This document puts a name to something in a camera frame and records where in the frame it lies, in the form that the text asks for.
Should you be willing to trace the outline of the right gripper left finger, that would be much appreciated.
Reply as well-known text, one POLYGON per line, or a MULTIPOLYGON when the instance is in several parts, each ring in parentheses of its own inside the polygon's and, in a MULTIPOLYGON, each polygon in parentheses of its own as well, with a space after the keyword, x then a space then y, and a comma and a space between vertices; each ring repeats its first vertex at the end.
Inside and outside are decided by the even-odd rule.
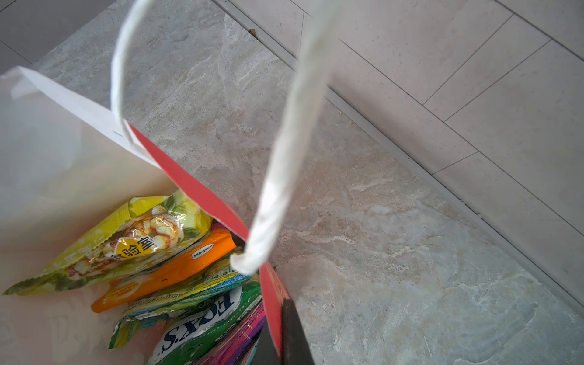
POLYGON ((279 357, 275 345, 272 341, 272 336, 269 331, 269 326, 265 324, 260 332, 260 336, 255 347, 255 354, 250 363, 251 365, 280 365, 281 358, 279 357))

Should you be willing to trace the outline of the red white paper bag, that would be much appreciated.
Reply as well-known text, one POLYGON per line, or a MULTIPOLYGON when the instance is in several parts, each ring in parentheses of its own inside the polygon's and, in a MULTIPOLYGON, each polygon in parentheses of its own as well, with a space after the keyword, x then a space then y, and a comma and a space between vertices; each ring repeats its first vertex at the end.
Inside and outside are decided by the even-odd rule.
POLYGON ((121 25, 110 108, 28 68, 1 76, 2 282, 30 274, 53 249, 73 243, 123 202, 174 188, 246 240, 232 259, 237 271, 267 269, 316 127, 344 3, 317 5, 251 227, 123 118, 129 53, 150 7, 150 1, 136 1, 121 25))

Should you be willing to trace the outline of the yellow green chips packet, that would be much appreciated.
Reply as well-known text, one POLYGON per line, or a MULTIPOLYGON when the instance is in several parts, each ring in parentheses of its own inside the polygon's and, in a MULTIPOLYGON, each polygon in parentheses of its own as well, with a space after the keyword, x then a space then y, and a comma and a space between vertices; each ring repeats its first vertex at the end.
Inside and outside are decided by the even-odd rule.
POLYGON ((62 251, 39 275, 7 295, 74 290, 127 278, 175 257, 211 230, 213 218, 183 191, 135 197, 62 251))

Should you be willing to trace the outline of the orange snack packet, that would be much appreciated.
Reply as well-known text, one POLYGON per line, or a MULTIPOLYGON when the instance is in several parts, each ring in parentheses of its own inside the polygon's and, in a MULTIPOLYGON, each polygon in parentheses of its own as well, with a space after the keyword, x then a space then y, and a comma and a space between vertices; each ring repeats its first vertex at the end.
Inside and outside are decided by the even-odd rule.
POLYGON ((214 224, 210 234, 198 246, 187 249, 158 269, 114 285, 92 304, 91 309, 95 313, 103 313, 178 284, 203 272, 236 247, 237 240, 232 233, 222 225, 214 224))

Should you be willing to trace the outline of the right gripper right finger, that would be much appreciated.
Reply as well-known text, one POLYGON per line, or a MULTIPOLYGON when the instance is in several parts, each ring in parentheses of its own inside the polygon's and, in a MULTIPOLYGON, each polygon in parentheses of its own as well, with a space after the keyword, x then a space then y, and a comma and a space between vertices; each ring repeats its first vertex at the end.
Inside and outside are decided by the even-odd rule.
POLYGON ((304 328, 295 303, 285 299, 282 308, 282 355, 283 365, 314 365, 304 328))

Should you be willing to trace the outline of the green Fox's candy packet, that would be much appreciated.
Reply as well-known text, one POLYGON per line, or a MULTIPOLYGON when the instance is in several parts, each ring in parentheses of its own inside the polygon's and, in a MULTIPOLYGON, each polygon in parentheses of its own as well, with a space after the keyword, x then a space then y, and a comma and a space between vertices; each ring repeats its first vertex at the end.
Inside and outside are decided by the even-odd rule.
POLYGON ((170 323, 148 364, 191 364, 203 358, 260 304, 260 282, 253 278, 212 299, 211 304, 170 323))

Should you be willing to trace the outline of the pink Fox's candy packet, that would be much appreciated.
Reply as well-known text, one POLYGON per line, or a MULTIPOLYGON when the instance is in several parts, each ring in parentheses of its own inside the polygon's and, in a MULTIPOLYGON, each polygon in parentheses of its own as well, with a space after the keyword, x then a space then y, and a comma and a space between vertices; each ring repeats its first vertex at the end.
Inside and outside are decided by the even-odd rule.
POLYGON ((193 364, 235 364, 257 339, 266 322, 261 301, 245 318, 204 357, 193 364))

